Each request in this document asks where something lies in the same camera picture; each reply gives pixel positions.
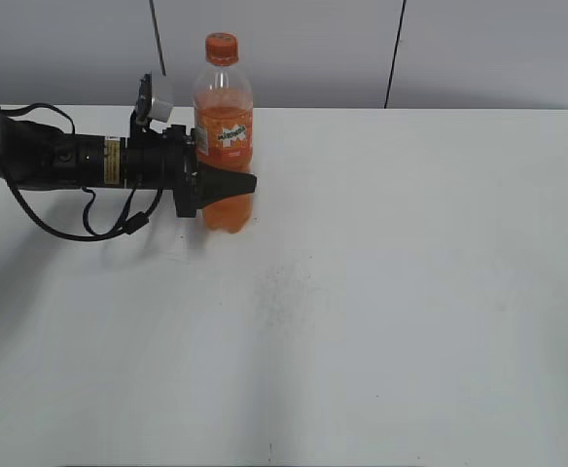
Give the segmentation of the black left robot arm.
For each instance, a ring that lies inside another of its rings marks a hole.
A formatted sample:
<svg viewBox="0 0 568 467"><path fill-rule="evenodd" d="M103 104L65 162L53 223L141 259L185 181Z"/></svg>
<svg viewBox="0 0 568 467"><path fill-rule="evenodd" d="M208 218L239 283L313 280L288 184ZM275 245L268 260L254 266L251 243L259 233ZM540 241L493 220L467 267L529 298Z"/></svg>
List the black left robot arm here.
<svg viewBox="0 0 568 467"><path fill-rule="evenodd" d="M257 186L253 174L200 162L195 134L184 126L156 132L132 114L127 137L89 135L26 121L27 112L0 108L0 177L22 190L162 189L173 195L177 217L193 218Z"/></svg>

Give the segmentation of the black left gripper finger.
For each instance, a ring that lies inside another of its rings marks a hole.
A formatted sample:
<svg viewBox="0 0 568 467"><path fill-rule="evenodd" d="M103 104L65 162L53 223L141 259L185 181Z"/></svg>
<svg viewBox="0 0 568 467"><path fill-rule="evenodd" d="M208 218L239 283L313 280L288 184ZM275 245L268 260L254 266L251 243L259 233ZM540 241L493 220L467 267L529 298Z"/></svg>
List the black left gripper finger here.
<svg viewBox="0 0 568 467"><path fill-rule="evenodd" d="M196 173L195 208L203 209L218 201L251 195L258 178L252 173L235 172L200 162Z"/></svg>

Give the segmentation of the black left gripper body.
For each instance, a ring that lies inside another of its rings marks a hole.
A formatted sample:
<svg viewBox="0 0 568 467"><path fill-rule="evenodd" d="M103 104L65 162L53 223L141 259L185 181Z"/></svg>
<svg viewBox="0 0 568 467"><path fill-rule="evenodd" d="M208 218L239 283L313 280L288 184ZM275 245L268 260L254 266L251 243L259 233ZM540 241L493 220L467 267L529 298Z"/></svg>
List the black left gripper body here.
<svg viewBox="0 0 568 467"><path fill-rule="evenodd" d="M172 125L162 132L131 124L121 148L121 186L170 191L178 218L197 214L194 131Z"/></svg>

